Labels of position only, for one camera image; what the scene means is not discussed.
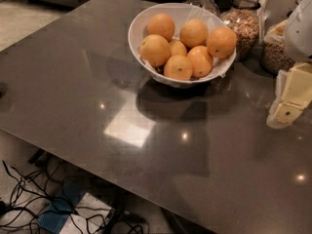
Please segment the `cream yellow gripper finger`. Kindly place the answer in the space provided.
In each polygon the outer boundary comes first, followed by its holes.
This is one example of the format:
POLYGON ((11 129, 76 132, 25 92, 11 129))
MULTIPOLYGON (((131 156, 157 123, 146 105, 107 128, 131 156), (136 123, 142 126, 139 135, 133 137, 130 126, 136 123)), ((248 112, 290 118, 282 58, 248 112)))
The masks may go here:
POLYGON ((280 70, 275 96, 266 124, 272 129, 283 129, 312 102, 312 64, 299 62, 289 71, 280 70))

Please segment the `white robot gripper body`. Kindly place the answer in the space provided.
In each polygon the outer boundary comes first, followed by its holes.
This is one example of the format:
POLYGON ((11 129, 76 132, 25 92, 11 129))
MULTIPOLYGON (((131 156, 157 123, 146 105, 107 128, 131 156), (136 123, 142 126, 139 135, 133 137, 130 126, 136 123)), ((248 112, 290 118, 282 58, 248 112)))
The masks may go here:
POLYGON ((288 17, 284 53, 295 61, 312 61, 312 0, 302 0, 288 17))

